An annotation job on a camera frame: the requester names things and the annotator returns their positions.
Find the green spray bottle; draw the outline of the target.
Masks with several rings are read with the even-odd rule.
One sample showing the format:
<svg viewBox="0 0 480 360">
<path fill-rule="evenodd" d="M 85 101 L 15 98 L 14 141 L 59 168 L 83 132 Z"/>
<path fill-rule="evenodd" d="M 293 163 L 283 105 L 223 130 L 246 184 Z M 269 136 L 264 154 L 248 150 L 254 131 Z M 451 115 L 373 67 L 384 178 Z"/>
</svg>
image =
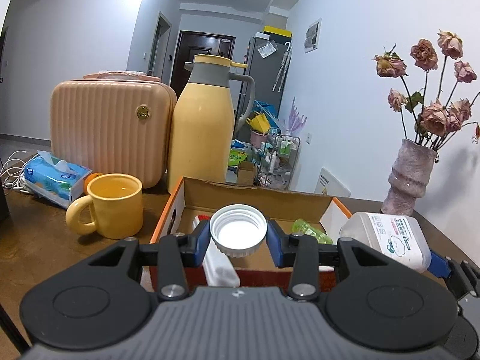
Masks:
<svg viewBox="0 0 480 360">
<path fill-rule="evenodd" d="M 333 240 L 326 234 L 322 228 L 316 228 L 303 219 L 296 219 L 292 225 L 292 233 L 302 233 L 313 236 L 319 244 L 331 245 Z"/>
</svg>

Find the red white lint brush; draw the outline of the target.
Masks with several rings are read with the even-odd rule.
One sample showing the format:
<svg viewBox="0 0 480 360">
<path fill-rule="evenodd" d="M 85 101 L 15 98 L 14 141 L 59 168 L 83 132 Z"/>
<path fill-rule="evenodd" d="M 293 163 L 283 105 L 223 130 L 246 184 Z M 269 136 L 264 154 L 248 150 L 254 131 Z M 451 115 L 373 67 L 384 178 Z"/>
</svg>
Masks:
<svg viewBox="0 0 480 360">
<path fill-rule="evenodd" d="M 230 259 L 220 252 L 213 240 L 210 240 L 208 249 L 202 261 L 202 268 L 210 287 L 237 288 L 240 278 Z"/>
</svg>

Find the white square plastic bottle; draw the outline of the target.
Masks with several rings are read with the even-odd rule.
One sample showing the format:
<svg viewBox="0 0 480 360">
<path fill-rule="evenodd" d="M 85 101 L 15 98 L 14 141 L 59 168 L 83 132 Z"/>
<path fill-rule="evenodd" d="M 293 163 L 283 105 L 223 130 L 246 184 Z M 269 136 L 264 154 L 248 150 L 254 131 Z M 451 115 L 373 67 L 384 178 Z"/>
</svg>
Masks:
<svg viewBox="0 0 480 360">
<path fill-rule="evenodd" d="M 426 272 L 431 250 L 414 217 L 356 212 L 341 227 L 340 237 L 350 237 L 416 272 Z"/>
</svg>

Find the white bottle cap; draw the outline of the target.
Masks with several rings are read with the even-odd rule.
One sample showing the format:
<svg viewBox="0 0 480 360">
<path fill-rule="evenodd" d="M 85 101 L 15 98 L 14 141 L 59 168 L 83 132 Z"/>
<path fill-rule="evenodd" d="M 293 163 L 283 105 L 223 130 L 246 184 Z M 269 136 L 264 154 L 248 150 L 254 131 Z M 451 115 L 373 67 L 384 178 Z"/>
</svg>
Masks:
<svg viewBox="0 0 480 360">
<path fill-rule="evenodd" d="M 268 225 L 264 215 L 251 205 L 227 205 L 210 217 L 211 239 L 218 250 L 231 258 L 255 253 L 266 237 Z"/>
</svg>

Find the red cardboard box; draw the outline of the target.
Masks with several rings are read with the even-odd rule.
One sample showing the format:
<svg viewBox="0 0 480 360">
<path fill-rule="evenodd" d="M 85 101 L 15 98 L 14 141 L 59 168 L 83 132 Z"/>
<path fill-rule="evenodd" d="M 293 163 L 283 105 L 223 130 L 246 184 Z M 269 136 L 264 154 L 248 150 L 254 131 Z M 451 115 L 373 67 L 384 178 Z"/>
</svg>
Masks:
<svg viewBox="0 0 480 360">
<path fill-rule="evenodd" d="M 275 267 L 270 256 L 267 220 L 272 219 L 289 234 L 295 220 L 303 219 L 337 240 L 340 228 L 352 215 L 337 197 L 184 178 L 171 193 L 151 243 L 172 233 L 192 233 L 196 218 L 210 219 L 226 206 L 233 206 L 233 213 L 220 220 L 213 235 L 240 253 L 231 263 L 240 284 L 248 287 L 287 289 L 290 280 L 290 270 Z"/>
</svg>

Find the yellow mug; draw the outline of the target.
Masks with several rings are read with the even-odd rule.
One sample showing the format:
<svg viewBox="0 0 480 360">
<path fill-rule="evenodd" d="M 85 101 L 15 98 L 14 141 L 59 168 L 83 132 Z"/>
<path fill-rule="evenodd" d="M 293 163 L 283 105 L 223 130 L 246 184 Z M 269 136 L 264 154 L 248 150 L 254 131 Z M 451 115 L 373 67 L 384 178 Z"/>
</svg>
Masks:
<svg viewBox="0 0 480 360">
<path fill-rule="evenodd" d="M 135 236 L 143 227 L 143 183 L 120 173 L 91 180 L 86 195 L 67 209 L 66 223 L 80 236 L 98 233 L 113 240 Z"/>
</svg>

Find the pink textured vase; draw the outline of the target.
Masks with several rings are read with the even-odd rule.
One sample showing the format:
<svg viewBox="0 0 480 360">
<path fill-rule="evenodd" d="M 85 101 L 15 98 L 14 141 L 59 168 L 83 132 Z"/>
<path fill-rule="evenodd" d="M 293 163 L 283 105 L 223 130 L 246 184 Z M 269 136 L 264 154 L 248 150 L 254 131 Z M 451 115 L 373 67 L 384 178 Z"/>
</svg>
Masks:
<svg viewBox="0 0 480 360">
<path fill-rule="evenodd" d="M 391 187 L 382 204 L 383 214 L 410 216 L 413 213 L 416 200 L 425 196 L 436 158 L 434 150 L 402 139 L 388 177 Z"/>
</svg>

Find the orange fruit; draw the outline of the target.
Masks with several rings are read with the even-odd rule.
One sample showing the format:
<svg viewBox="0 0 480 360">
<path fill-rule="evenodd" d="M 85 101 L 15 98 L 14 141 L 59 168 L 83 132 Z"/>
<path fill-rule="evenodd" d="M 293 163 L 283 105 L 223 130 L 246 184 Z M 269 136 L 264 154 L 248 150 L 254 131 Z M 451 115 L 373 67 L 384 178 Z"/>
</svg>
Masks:
<svg viewBox="0 0 480 360">
<path fill-rule="evenodd" d="M 87 193 L 88 193 L 88 185 L 89 185 L 89 183 L 90 183 L 92 180 L 94 180 L 94 179 L 96 179 L 96 178 L 98 178 L 98 177 L 100 177 L 100 176 L 102 176 L 102 175 L 103 175 L 103 173 L 91 172 L 90 174 L 88 174 L 88 175 L 86 176 L 86 178 L 85 178 L 85 180 L 84 180 L 84 194 L 87 194 Z"/>
</svg>

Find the yellow thermos jug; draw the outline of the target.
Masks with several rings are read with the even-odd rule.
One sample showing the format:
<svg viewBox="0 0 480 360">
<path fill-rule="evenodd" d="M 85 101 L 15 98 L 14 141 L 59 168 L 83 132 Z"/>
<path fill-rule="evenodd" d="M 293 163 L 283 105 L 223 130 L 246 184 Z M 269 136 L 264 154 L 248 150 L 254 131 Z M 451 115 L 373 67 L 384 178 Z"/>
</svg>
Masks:
<svg viewBox="0 0 480 360">
<path fill-rule="evenodd" d="M 251 76 L 231 72 L 245 63 L 216 55 L 195 55 L 186 62 L 189 80 L 172 114 L 168 153 L 167 186 L 172 194 L 184 177 L 224 183 L 233 134 L 245 124 L 256 96 Z M 234 116 L 230 81 L 250 86 L 247 109 Z"/>
</svg>

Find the blue tissue pack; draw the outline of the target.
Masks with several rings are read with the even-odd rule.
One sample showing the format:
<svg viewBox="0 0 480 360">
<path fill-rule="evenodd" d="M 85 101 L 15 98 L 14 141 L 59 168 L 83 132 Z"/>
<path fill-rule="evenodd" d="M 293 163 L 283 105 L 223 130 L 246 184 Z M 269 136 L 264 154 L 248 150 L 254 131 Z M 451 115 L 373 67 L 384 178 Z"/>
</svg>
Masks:
<svg viewBox="0 0 480 360">
<path fill-rule="evenodd" d="M 91 173 L 88 167 L 38 150 L 24 166 L 24 183 L 37 195 L 68 209 L 84 193 L 84 182 Z"/>
</svg>

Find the dried pink roses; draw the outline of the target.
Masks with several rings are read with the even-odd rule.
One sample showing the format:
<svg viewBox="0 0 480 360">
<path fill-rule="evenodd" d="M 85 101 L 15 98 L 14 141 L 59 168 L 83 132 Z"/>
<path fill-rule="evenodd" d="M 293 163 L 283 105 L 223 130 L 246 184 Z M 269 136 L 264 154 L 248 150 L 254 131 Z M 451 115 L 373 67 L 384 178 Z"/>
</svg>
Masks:
<svg viewBox="0 0 480 360">
<path fill-rule="evenodd" d="M 378 77 L 402 83 L 401 90 L 389 90 L 387 101 L 391 110 L 400 114 L 403 136 L 408 136 L 405 116 L 409 114 L 413 117 L 413 143 L 434 152 L 466 127 L 474 128 L 472 141 L 479 143 L 479 121 L 472 116 L 479 95 L 471 99 L 456 96 L 460 84 L 479 81 L 479 74 L 462 59 L 464 42 L 459 35 L 443 30 L 437 35 L 436 42 L 422 38 L 410 48 L 414 67 L 424 73 L 423 86 L 418 90 L 408 87 L 408 65 L 394 47 L 373 57 Z"/>
</svg>

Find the peach ribbed suitcase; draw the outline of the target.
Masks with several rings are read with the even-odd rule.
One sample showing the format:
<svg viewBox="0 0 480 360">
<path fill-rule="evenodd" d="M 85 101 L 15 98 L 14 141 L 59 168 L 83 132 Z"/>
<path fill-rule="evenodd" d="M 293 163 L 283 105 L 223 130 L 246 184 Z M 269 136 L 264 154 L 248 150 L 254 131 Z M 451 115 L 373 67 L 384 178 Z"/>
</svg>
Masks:
<svg viewBox="0 0 480 360">
<path fill-rule="evenodd" d="M 50 98 L 52 152 L 94 172 L 135 176 L 149 189 L 166 171 L 175 105 L 170 86 L 136 72 L 64 81 Z"/>
</svg>

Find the grey refrigerator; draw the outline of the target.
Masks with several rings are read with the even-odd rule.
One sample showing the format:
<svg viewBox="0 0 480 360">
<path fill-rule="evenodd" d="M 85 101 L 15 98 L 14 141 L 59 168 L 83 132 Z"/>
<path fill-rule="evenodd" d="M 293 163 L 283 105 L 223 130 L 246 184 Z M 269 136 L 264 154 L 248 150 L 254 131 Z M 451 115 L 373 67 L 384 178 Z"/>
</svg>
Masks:
<svg viewBox="0 0 480 360">
<path fill-rule="evenodd" d="M 278 117 L 287 77 L 289 47 L 289 41 L 277 43 L 274 36 L 267 40 L 255 35 L 250 39 L 245 74 L 254 79 L 255 100 L 260 103 L 260 107 L 253 105 L 251 111 L 261 111 L 264 107 L 270 115 Z"/>
</svg>

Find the yellow box on fridge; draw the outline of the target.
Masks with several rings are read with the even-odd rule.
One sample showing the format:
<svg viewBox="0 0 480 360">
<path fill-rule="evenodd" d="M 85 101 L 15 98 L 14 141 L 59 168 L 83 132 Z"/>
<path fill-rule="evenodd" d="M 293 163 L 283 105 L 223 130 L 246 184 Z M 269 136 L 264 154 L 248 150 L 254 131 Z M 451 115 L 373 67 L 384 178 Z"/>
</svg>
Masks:
<svg viewBox="0 0 480 360">
<path fill-rule="evenodd" d="M 284 38 L 292 38 L 292 32 L 282 28 L 276 28 L 272 26 L 265 25 L 263 29 L 264 33 L 274 34 Z"/>
</svg>

